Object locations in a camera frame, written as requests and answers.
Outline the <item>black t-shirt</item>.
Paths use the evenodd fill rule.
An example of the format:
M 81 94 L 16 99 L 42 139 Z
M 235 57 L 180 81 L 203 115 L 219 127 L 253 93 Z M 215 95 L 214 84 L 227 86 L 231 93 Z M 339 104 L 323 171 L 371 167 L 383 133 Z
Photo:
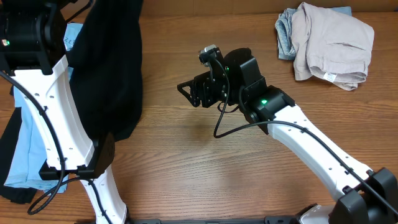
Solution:
M 99 0 L 67 54 L 70 88 L 90 139 L 112 133 L 127 139 L 140 120 L 143 101 L 142 1 Z

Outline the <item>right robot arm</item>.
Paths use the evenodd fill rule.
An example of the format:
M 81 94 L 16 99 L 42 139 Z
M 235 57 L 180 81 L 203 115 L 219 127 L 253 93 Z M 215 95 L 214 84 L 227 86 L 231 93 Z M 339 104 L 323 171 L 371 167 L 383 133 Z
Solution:
M 295 101 L 266 83 L 249 48 L 222 55 L 210 45 L 198 58 L 208 71 L 178 85 L 195 107 L 240 110 L 247 127 L 257 126 L 288 147 L 323 183 L 332 206 L 311 205 L 296 215 L 266 217 L 266 223 L 396 223 L 397 179 L 372 170 L 323 134 Z

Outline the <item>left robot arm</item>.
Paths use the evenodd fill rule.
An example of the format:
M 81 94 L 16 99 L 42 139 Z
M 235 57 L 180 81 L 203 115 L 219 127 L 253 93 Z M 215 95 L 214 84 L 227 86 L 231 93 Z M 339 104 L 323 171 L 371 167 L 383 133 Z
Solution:
M 78 115 L 68 80 L 63 41 L 66 1 L 1 2 L 1 76 L 24 97 L 44 142 L 43 180 L 79 180 L 90 199 L 96 223 L 128 223 L 111 164 L 112 134 L 91 140 Z

